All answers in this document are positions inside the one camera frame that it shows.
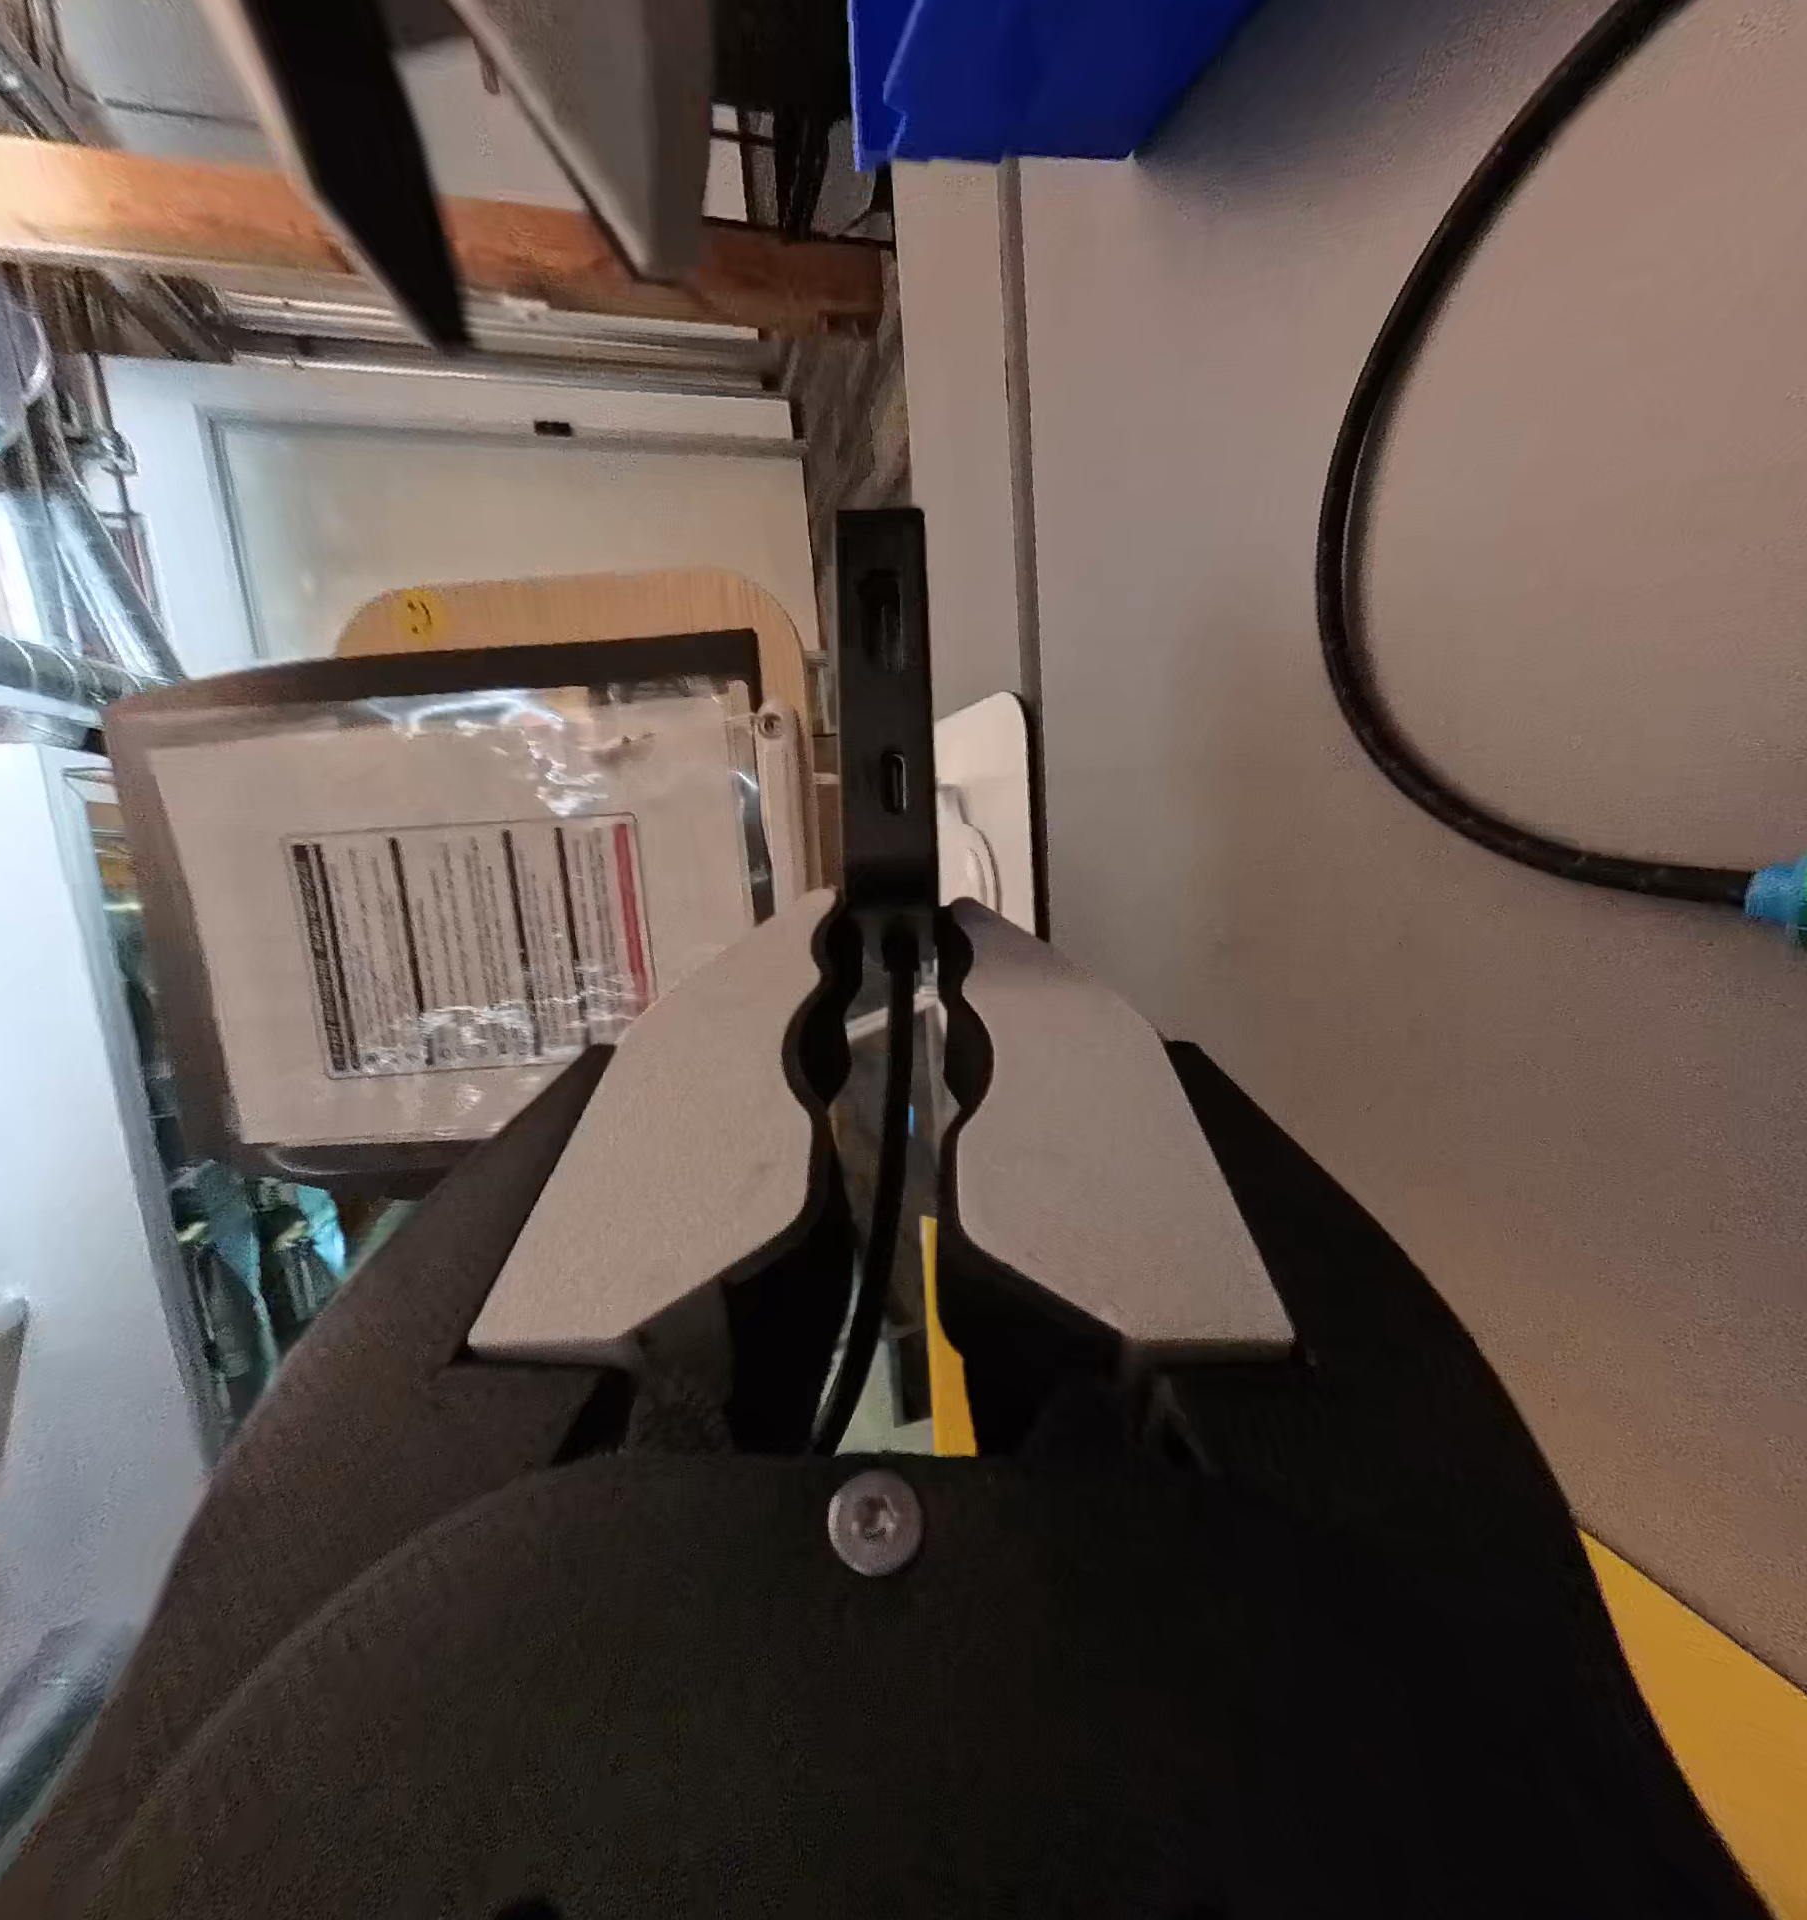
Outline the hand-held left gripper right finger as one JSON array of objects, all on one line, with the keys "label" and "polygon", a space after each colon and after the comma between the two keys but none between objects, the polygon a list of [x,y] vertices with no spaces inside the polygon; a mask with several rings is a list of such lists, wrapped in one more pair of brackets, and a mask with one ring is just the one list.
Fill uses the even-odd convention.
[{"label": "hand-held left gripper right finger", "polygon": [[1284,1357],[1294,1320],[1156,1027],[979,899],[941,939],[949,1250],[1126,1369]]}]

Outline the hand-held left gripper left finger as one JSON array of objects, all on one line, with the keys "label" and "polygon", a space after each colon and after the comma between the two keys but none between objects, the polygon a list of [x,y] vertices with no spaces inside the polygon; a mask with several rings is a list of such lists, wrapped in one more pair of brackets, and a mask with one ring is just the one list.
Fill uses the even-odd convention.
[{"label": "hand-held left gripper left finger", "polygon": [[815,889],[650,1006],[610,1052],[468,1330],[489,1362],[742,1369],[733,1299],[817,1226],[847,1075]]}]

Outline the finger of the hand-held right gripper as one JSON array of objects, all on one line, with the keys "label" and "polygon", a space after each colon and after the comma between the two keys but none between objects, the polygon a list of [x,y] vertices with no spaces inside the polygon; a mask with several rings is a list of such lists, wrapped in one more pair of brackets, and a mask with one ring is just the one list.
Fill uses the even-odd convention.
[{"label": "finger of the hand-held right gripper", "polygon": [[707,3],[455,3],[629,270],[701,258],[715,78]]},{"label": "finger of the hand-held right gripper", "polygon": [[473,346],[426,144],[375,3],[205,3],[276,156],[408,330]]}]

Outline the black adapter hub with cable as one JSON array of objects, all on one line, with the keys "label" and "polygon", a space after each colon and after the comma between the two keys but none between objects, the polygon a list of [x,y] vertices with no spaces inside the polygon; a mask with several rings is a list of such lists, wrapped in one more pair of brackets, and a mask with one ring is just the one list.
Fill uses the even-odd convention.
[{"label": "black adapter hub with cable", "polygon": [[885,1094],[875,1187],[844,1347],[812,1450],[839,1452],[877,1356],[911,1173],[917,992],[935,958],[940,829],[925,516],[838,516],[841,901],[885,984]]}]

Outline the black hdmi cable green plugs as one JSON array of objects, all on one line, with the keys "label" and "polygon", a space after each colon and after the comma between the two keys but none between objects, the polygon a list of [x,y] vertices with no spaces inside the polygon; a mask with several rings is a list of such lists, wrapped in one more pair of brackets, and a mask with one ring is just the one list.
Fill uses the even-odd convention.
[{"label": "black hdmi cable green plugs", "polygon": [[1491,141],[1412,262],[1344,409],[1315,538],[1315,612],[1338,719],[1383,781],[1454,840],[1577,889],[1736,915],[1807,951],[1807,852],[1753,871],[1598,852],[1520,824],[1449,781],[1392,709],[1365,633],[1368,484],[1399,392],[1475,254],[1537,163],[1682,3],[1617,3],[1579,37]]}]

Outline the wooden ceiling beam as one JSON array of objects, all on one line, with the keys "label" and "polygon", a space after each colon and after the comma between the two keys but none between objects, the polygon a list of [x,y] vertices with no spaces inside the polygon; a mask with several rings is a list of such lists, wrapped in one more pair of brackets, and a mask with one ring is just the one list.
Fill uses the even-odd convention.
[{"label": "wooden ceiling beam", "polygon": [[[880,249],[707,222],[689,279],[636,276],[581,209],[438,204],[459,285],[492,301],[774,338],[870,333]],[[0,260],[238,282],[369,279],[301,187],[267,169],[139,156],[0,133]]]}]

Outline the blue plastic bin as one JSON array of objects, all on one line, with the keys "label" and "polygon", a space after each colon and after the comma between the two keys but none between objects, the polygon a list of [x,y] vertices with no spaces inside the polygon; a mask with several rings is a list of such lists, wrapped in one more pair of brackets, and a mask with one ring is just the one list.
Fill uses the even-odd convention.
[{"label": "blue plastic bin", "polygon": [[851,3],[860,167],[1125,158],[1255,3]]}]

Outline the white plastic holder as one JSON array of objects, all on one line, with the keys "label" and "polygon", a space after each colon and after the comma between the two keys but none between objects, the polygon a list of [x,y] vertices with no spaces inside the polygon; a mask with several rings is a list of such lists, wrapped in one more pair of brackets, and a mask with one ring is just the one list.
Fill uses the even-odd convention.
[{"label": "white plastic holder", "polygon": [[1049,938],[1033,719],[1013,691],[935,724],[940,899],[977,899]]}]

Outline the yellow plastic bin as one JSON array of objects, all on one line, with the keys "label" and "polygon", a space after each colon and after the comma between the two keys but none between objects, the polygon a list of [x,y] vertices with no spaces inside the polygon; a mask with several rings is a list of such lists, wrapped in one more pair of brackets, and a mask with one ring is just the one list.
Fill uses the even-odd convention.
[{"label": "yellow plastic bin", "polygon": [[1299,1342],[1115,1383],[926,1228],[940,1454],[1221,1509],[1226,1916],[1807,1916],[1807,1694],[1579,1528],[1366,1212],[1265,1228]]}]

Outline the clear acrylic sign bracket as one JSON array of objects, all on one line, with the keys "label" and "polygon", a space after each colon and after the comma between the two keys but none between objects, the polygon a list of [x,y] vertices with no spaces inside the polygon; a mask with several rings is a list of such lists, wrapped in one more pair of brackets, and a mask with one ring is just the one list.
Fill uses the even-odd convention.
[{"label": "clear acrylic sign bracket", "polygon": [[723,711],[746,899],[762,925],[821,883],[812,737],[795,705],[744,681],[723,685]]}]

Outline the silver insulated duct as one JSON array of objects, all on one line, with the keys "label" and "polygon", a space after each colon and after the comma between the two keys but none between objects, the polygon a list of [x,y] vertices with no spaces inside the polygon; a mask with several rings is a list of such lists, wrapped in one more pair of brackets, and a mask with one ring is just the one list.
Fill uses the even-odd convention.
[{"label": "silver insulated duct", "polygon": [[169,683],[122,662],[71,656],[40,641],[0,633],[0,704],[49,704],[101,712],[122,700],[162,691]]}]

